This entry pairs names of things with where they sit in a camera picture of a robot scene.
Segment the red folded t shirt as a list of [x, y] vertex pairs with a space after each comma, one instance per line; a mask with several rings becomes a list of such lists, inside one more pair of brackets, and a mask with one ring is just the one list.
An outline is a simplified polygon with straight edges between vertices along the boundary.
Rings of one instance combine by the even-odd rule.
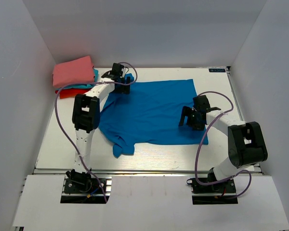
[[91, 88], [89, 89], [75, 89], [75, 88], [63, 89], [60, 91], [59, 98], [60, 99], [73, 98], [77, 94], [84, 94], [88, 92], [89, 90], [91, 90]]

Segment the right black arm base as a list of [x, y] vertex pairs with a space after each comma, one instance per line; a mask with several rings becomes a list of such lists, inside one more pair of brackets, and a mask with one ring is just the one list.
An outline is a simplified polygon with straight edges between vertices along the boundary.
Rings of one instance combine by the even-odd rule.
[[200, 185], [195, 178], [189, 178], [186, 181], [187, 185], [192, 187], [194, 194], [227, 194], [236, 193], [236, 187], [233, 180], [228, 180], [214, 185]]

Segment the turquoise folded t shirt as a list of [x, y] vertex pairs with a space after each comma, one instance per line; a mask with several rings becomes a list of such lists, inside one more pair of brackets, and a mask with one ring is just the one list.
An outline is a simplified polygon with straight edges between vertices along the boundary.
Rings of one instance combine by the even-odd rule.
[[89, 89], [93, 87], [93, 82], [98, 76], [98, 70], [94, 68], [86, 69], [54, 69], [53, 70], [53, 87], [60, 89], [75, 88]]

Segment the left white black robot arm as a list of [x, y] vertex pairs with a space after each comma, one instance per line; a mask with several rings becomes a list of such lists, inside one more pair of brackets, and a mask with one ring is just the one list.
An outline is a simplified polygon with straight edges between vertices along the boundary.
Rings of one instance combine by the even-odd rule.
[[72, 122], [76, 130], [77, 150], [73, 172], [90, 175], [92, 138], [101, 119], [100, 102], [111, 93], [130, 93], [133, 80], [126, 77], [127, 65], [125, 62], [114, 63], [91, 90], [75, 96]]

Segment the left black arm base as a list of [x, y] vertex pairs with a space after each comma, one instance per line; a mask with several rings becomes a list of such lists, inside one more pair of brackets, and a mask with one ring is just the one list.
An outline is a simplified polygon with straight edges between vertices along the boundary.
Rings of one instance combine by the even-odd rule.
[[[100, 178], [99, 180], [103, 186], [105, 194], [110, 195], [112, 179]], [[102, 189], [100, 188], [99, 183], [95, 178], [91, 178], [91, 182], [87, 182], [84, 185], [73, 182], [71, 179], [66, 178], [64, 181], [62, 193], [66, 195], [88, 195], [95, 190], [97, 191], [94, 193], [94, 195], [103, 195]]]

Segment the blue t shirt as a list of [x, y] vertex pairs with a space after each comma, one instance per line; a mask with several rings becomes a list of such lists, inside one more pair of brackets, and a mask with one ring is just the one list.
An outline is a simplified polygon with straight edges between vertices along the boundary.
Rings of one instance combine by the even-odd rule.
[[113, 143], [114, 157], [133, 155], [137, 143], [207, 145], [203, 131], [179, 126], [182, 108], [192, 107], [196, 95], [192, 79], [136, 82], [128, 95], [109, 94], [99, 129]]

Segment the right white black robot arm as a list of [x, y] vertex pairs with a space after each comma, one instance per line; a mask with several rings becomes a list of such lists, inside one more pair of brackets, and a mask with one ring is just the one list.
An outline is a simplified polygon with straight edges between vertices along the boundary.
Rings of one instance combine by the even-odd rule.
[[229, 111], [211, 107], [205, 93], [194, 97], [193, 102], [192, 107], [182, 108], [179, 126], [187, 124], [192, 130], [205, 134], [215, 128], [227, 136], [228, 147], [227, 158], [210, 170], [206, 182], [196, 177], [197, 184], [219, 192], [226, 181], [267, 160], [268, 151], [259, 123], [238, 120], [231, 117]]

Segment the blue label sticker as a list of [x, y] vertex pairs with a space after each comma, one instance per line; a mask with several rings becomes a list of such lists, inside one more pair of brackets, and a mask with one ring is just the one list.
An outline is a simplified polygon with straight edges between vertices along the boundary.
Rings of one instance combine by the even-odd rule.
[[210, 73], [225, 73], [226, 70], [224, 68], [209, 68]]

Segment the pink folded t shirt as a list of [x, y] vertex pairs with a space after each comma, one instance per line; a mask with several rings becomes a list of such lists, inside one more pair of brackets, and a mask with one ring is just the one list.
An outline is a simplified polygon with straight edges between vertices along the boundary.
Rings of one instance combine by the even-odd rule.
[[90, 56], [56, 64], [53, 68], [53, 87], [94, 82], [93, 63]]

